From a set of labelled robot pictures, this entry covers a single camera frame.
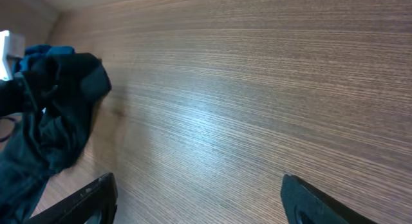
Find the black polo shirt with logo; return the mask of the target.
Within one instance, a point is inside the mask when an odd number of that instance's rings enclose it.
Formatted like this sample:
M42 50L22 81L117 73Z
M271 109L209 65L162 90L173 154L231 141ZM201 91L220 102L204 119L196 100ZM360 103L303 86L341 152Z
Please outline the black polo shirt with logo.
M1 223L29 219L48 180L77 161L93 108L110 90L90 53L46 55L1 82L1 115L22 114L1 151Z

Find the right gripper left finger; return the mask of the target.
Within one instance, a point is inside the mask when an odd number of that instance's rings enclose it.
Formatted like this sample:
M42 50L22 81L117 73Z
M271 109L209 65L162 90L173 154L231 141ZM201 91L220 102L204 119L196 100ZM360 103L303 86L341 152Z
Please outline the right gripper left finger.
M106 173L25 223L113 224L117 198L115 176Z

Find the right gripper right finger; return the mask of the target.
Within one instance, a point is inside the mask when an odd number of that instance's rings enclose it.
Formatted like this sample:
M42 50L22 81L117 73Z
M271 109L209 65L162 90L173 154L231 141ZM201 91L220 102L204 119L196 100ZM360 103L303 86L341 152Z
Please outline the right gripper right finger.
M280 195L289 223L376 224L295 175L283 176Z

